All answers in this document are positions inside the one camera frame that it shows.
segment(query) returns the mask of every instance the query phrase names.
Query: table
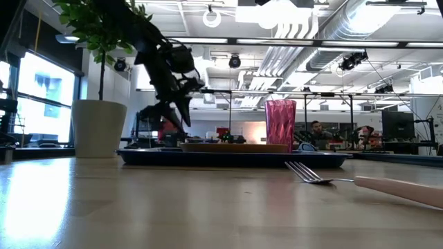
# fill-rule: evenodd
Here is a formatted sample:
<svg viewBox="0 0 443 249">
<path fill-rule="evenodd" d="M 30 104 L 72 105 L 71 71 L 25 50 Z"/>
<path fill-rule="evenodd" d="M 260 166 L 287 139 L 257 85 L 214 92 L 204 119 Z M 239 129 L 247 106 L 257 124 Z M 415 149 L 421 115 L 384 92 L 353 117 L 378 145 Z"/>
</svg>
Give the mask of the table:
<svg viewBox="0 0 443 249">
<path fill-rule="evenodd" d="M 441 248 L 443 210 L 285 169 L 0 165 L 0 248 Z M 443 187 L 443 170 L 347 160 L 325 177 Z"/>
</svg>

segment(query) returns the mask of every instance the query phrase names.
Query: white planter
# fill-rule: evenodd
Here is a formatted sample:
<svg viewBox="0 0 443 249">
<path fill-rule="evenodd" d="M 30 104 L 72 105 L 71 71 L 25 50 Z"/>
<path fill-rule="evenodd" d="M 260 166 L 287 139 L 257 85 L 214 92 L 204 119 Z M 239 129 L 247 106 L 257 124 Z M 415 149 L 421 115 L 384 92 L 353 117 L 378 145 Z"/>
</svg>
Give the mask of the white planter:
<svg viewBox="0 0 443 249">
<path fill-rule="evenodd" d="M 118 149 L 127 107 L 100 100 L 75 100 L 72 104 L 75 156 L 112 158 Z"/>
</svg>

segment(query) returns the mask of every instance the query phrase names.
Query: fork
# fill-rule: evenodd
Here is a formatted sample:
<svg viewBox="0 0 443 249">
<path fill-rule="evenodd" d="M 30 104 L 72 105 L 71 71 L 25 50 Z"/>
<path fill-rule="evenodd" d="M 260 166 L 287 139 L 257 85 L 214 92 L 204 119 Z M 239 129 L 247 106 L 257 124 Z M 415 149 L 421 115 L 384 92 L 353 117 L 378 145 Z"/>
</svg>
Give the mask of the fork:
<svg viewBox="0 0 443 249">
<path fill-rule="evenodd" d="M 402 197 L 411 201 L 431 205 L 443 209 L 443 188 L 398 181 L 388 178 L 372 178 L 356 176 L 354 179 L 321 178 L 302 163 L 284 162 L 285 165 L 297 174 L 304 182 L 311 184 L 327 184 L 332 181 L 353 182 L 359 187 L 365 187 L 386 194 Z"/>
</svg>

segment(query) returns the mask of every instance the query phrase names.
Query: person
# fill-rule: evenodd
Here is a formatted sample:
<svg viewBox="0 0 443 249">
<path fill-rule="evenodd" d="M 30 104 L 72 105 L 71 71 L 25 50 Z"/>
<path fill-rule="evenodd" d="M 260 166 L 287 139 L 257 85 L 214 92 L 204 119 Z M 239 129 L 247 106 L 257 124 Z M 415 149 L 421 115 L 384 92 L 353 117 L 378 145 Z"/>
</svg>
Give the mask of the person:
<svg viewBox="0 0 443 249">
<path fill-rule="evenodd" d="M 317 120 L 311 122 L 313 145 L 319 149 L 329 149 L 329 140 L 334 136 L 332 133 L 323 131 L 321 123 Z"/>
</svg>

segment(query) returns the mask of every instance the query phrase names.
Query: fork handle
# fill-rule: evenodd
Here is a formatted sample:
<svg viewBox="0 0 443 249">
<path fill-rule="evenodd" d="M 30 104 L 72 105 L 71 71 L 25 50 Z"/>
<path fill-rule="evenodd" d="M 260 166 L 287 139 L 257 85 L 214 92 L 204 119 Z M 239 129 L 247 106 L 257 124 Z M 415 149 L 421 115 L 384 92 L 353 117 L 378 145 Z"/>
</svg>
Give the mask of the fork handle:
<svg viewBox="0 0 443 249">
<path fill-rule="evenodd" d="M 355 185 L 443 209 L 443 189 L 387 178 L 357 176 Z"/>
</svg>

